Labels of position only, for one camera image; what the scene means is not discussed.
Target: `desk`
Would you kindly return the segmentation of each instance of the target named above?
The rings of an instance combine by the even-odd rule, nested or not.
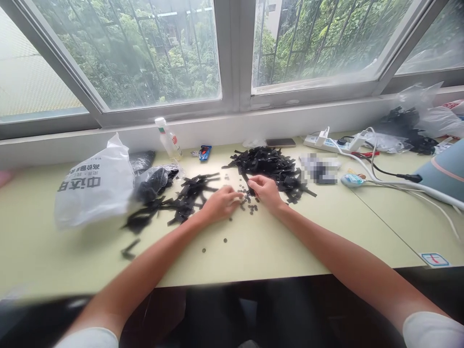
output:
[[[185,150],[181,161],[187,176],[221,172],[224,184],[239,188],[236,168],[221,170],[240,145],[215,146],[206,163],[190,157]],[[316,152],[303,146],[283,149],[298,158]],[[343,162],[351,161],[342,158]],[[164,153],[154,165],[168,163]],[[82,293],[96,293],[129,262],[120,255],[134,239],[121,230],[126,217],[115,217],[82,229],[57,232],[53,221],[55,193],[72,164],[30,168],[0,190],[0,293],[22,287],[25,299],[46,299]],[[225,173],[230,180],[224,180]],[[167,197],[180,191],[180,182],[166,190]],[[294,209],[327,229],[359,244],[391,267],[424,266],[425,263],[350,189],[342,185],[309,189]],[[217,223],[202,232],[187,247],[159,286],[181,286],[253,279],[310,276],[328,270],[260,204],[250,215],[238,209],[232,221]],[[140,254],[171,231],[167,221],[173,212],[161,211],[140,234],[133,249]]]
[[[375,163],[390,173],[412,174],[430,160],[430,156],[405,152],[400,155],[381,154]],[[354,160],[346,166],[365,172]],[[376,172],[381,180],[400,181],[394,176]],[[433,205],[418,197],[391,188],[365,187],[354,189],[353,192],[373,212],[391,227],[401,239],[417,253],[436,252],[446,258],[452,266],[464,265],[464,244],[458,243],[450,224],[443,214]],[[447,204],[429,196],[427,199],[440,205],[453,220],[458,234],[464,241],[464,217]]]

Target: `power cord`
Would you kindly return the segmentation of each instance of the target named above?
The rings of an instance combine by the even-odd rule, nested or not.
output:
[[[373,149],[372,150],[372,160],[370,160],[370,158],[368,158],[368,157],[366,157],[363,154],[358,153],[358,152],[354,153],[354,155],[359,157],[359,158],[367,160],[371,164],[372,174],[374,174],[375,179],[381,181],[379,178],[377,178],[377,176],[375,174],[375,171],[374,171],[374,168],[377,169],[379,172],[384,173],[386,175],[396,176],[398,178],[409,180],[409,181],[412,181],[414,183],[419,183],[419,182],[422,181],[422,177],[420,175],[417,175],[417,174],[393,174],[393,173],[389,173],[389,172],[386,172],[384,170],[381,170],[379,167],[377,167],[375,165],[375,163],[374,163],[374,157],[375,157],[375,153],[376,153],[376,150],[377,150],[377,134],[376,134],[376,131],[372,127],[368,127],[367,129],[370,129],[372,134],[376,137],[375,145],[372,145],[368,141],[365,142],[366,144],[368,144]],[[354,139],[354,137],[350,136],[350,135],[346,135],[346,136],[341,137],[341,139],[343,139],[343,138]]]
[[[377,169],[379,172],[384,173],[386,175],[396,176],[398,178],[406,179],[406,180],[409,180],[409,181],[412,181],[412,182],[415,182],[415,183],[419,183],[419,182],[422,181],[422,177],[420,175],[417,175],[417,174],[393,174],[393,173],[389,173],[389,172],[386,172],[386,171],[380,169],[379,167],[377,167],[377,165],[375,163],[373,163],[373,161],[369,157],[366,157],[365,155],[360,154],[358,152],[354,153],[353,155],[355,155],[356,157],[362,158],[363,160],[364,159],[367,160],[370,164],[372,164],[374,166],[375,169]]]
[[[369,174],[369,176],[372,178],[371,182],[377,184],[377,185],[381,185],[381,186],[385,186],[385,187],[388,187],[388,188],[394,188],[394,189],[399,189],[401,191],[405,191],[407,193],[410,193],[410,194],[413,194],[417,197],[420,197],[424,200],[426,200],[427,202],[429,202],[430,204],[434,205],[444,216],[445,218],[448,220],[450,226],[451,226],[451,229],[454,233],[454,235],[456,236],[456,238],[458,239],[458,242],[461,243],[461,239],[459,237],[459,234],[457,233],[456,231],[456,227],[454,226],[454,223],[453,221],[451,220],[451,218],[448,216],[448,214],[445,212],[445,210],[443,210],[443,208],[441,208],[438,204],[432,202],[431,200],[415,193],[415,192],[411,192],[411,191],[415,191],[415,190],[419,190],[425,194],[428,194],[429,196],[432,196],[436,199],[439,199],[451,206],[453,206],[453,208],[456,210],[456,211],[459,211],[459,210],[463,210],[464,209],[464,203],[453,198],[453,197],[450,197],[448,196],[447,194],[444,194],[434,188],[430,188],[428,186],[424,186],[424,185],[421,185],[421,184],[417,184],[417,183],[413,183],[413,182],[390,182],[390,181],[382,181],[382,180],[379,180],[374,174],[373,174],[373,171],[369,170],[369,168],[367,168],[367,166],[363,163],[363,161],[355,156],[355,155],[352,155],[352,154],[348,154],[348,153],[344,153],[342,151],[342,149],[340,148],[340,146],[338,146],[338,144],[336,143],[336,141],[334,141],[333,139],[329,138],[330,141],[332,141],[332,143],[335,145],[335,147],[338,149],[338,152],[343,155],[343,156],[347,156],[347,157],[351,157],[355,160],[357,160],[359,162],[359,164],[366,170],[366,172]],[[410,189],[410,188],[404,188],[404,187],[398,187],[398,186],[407,186],[407,187],[410,187],[410,188],[414,188],[414,189]]]

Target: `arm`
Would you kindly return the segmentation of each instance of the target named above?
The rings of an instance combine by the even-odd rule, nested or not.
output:
[[[65,336],[89,327],[104,327],[119,339],[126,320],[155,288],[185,247],[205,227],[228,218],[242,197],[231,186],[215,192],[202,210],[137,257],[85,307]]]
[[[272,179],[258,175],[248,184],[338,280],[383,314],[400,333],[413,313],[427,311],[448,316],[382,260],[292,210],[281,200]]]

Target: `black cable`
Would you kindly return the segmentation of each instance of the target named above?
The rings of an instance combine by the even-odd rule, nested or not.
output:
[[[362,159],[365,159],[367,160],[369,163],[372,163],[373,160],[371,160],[370,158],[366,157],[365,155],[363,154],[360,154],[359,152],[354,152],[353,155],[355,155],[356,157],[359,157],[359,158],[362,158]],[[373,163],[373,167],[375,169],[377,169],[379,172],[381,173],[384,173],[386,175],[391,175],[391,176],[396,176],[398,178],[402,178],[402,179],[405,179],[405,180],[409,180],[409,181],[412,181],[412,182],[415,182],[415,183],[419,183],[422,181],[422,177],[418,174],[393,174],[393,173],[389,173],[389,172],[386,172],[386,171],[383,171],[381,170],[379,167],[377,167],[377,165],[375,163]]]
[[[355,152],[353,153],[353,155],[355,155],[356,157],[359,157],[359,158],[362,158],[362,159],[365,159],[367,160],[369,163],[372,163],[371,159],[369,157],[366,157],[365,155],[363,154],[360,154],[358,152]],[[374,163],[374,168],[377,169],[379,172],[381,173],[384,173],[386,175],[391,175],[391,176],[397,176],[398,174],[393,174],[393,173],[389,173],[389,172],[386,172],[386,171],[383,171],[381,170],[379,167],[377,167],[377,165]]]

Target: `bottle cap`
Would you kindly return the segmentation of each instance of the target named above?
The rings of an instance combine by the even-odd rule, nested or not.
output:
[[[166,126],[166,120],[164,119],[164,117],[155,118],[155,124],[158,127]]]

